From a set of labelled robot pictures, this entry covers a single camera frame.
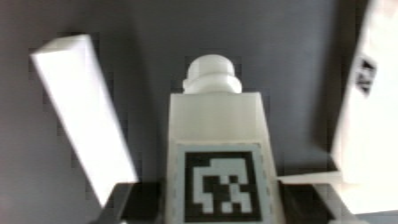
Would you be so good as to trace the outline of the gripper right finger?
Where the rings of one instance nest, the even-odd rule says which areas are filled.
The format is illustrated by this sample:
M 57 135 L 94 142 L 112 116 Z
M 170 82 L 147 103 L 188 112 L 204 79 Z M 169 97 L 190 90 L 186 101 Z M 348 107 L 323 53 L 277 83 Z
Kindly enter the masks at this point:
M 279 190 L 286 224 L 348 224 L 355 221 L 329 184 L 279 183 Z

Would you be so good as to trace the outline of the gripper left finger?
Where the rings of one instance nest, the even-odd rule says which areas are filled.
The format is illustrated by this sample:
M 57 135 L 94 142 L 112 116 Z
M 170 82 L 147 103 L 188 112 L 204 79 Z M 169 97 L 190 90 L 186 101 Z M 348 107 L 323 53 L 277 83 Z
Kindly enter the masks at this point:
M 117 183 L 98 218 L 89 224 L 156 224 L 160 198 L 158 182 Z

